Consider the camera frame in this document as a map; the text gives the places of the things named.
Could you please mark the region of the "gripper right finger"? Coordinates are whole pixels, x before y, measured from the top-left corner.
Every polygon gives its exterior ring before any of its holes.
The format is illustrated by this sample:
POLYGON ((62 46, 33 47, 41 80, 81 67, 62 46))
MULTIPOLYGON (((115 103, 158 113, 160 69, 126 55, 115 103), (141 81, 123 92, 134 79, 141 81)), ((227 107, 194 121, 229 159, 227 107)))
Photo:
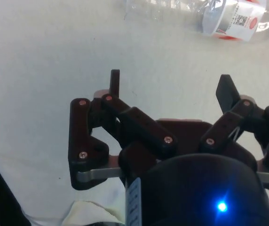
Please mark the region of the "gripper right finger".
POLYGON ((269 189, 269 106, 261 109, 250 98, 240 96, 228 74, 220 76, 216 97, 222 116, 202 136, 200 152, 222 154, 244 132, 252 133, 263 153, 257 161, 257 174, 269 189))

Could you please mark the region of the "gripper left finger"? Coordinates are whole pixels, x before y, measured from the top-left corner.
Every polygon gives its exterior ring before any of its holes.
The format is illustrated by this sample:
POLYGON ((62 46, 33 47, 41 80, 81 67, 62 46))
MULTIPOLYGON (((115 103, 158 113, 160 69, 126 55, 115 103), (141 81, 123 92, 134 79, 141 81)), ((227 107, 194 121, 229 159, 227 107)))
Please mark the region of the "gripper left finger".
POLYGON ((137 107, 119 98, 120 71, 111 71, 110 86, 93 100, 70 103, 68 163, 71 186, 88 190, 109 178, 124 185, 157 160, 173 157, 177 139, 137 107))

